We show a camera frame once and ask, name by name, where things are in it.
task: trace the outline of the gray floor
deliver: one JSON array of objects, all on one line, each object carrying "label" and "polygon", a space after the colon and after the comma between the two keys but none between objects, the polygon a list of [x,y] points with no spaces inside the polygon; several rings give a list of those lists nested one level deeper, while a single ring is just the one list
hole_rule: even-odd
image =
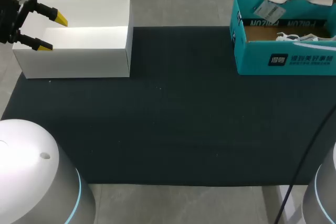
[{"label": "gray floor", "polygon": [[[233,0],[131,0],[136,26],[226,26]],[[20,67],[11,45],[0,45],[0,115]],[[261,187],[91,185],[98,224],[266,224]],[[298,205],[304,189],[295,191]]]}]

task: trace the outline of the dark mat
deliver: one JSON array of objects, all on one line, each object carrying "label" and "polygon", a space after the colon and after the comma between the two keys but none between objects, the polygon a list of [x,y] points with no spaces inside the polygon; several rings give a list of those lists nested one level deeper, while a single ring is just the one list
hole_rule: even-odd
[{"label": "dark mat", "polygon": [[[2,119],[47,129],[89,183],[289,184],[336,77],[239,76],[227,27],[135,28],[131,78],[26,80]],[[299,176],[335,142],[333,117]]]}]

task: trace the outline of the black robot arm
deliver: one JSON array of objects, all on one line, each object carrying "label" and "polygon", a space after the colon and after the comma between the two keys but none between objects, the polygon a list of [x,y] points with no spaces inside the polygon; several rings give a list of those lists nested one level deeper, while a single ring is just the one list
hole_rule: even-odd
[{"label": "black robot arm", "polygon": [[18,0],[0,0],[0,42],[5,44],[19,41],[36,51],[52,50],[51,44],[22,35],[20,32],[28,13],[34,11],[48,17],[51,21],[68,26],[68,21],[57,9],[40,4],[37,0],[27,0],[23,5],[20,5]]}]

